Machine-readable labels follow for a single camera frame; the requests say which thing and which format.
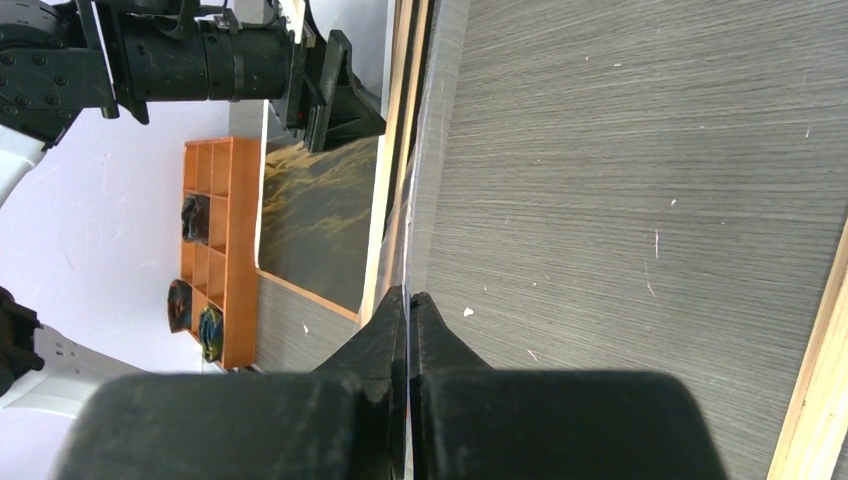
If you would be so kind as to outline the mountain landscape photo board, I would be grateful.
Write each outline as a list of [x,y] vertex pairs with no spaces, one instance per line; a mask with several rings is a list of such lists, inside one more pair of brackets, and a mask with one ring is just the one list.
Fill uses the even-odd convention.
[[[390,49],[389,7],[386,1],[265,4],[263,23],[277,13],[306,55],[302,97],[308,107],[308,52],[332,30],[340,30],[352,45],[353,72],[385,120],[381,90]],[[272,103],[265,103],[256,266],[264,278],[356,320],[368,262],[373,196],[381,184],[378,171],[385,132],[313,153],[305,144],[305,128],[285,127]]]

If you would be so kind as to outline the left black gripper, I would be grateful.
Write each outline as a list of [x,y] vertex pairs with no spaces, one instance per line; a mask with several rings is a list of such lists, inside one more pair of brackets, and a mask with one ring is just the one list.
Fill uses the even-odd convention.
[[306,55],[277,13],[254,24],[225,5],[198,1],[79,1],[76,9],[86,40],[105,57],[108,118],[124,108],[148,124],[151,102],[267,100],[285,127],[306,125],[313,153],[385,132],[340,30],[308,52],[308,107]]

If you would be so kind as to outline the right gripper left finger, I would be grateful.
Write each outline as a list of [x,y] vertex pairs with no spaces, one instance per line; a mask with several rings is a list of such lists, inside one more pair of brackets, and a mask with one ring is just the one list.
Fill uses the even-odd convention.
[[406,297],[309,372],[137,374],[99,388],[58,479],[400,479]]

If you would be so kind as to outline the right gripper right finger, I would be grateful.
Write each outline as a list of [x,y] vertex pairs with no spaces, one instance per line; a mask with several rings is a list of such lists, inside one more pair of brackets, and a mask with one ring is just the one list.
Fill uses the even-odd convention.
[[669,374],[494,368],[427,293],[409,328],[418,479],[726,477],[694,396]]

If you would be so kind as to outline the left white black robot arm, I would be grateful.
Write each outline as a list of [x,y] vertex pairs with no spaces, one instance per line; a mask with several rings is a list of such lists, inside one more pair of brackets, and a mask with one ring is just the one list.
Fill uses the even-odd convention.
[[266,100],[312,152],[382,134],[346,35],[320,33],[304,1],[270,11],[257,24],[197,1],[3,2],[2,197],[88,108],[147,123],[151,102]]

